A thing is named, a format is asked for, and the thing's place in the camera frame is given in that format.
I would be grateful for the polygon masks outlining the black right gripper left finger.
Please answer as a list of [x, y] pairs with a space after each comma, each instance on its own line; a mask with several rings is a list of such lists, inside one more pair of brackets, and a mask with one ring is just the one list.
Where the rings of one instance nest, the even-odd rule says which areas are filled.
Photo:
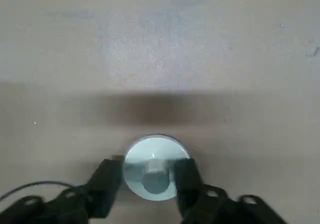
[[105, 219], [110, 213], [122, 183], [122, 162], [104, 159], [90, 179], [80, 186], [61, 181], [38, 181], [17, 187], [1, 200], [25, 188], [57, 185], [65, 189], [46, 202], [30, 195], [15, 201], [0, 213], [2, 224], [88, 224], [91, 219]]

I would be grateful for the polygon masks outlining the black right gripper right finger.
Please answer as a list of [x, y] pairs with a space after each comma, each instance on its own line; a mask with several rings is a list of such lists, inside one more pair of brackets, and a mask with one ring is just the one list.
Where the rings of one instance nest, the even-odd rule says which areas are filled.
[[183, 224], [285, 224], [263, 199], [242, 195], [231, 199], [221, 188], [202, 181], [194, 159], [174, 162], [176, 202]]

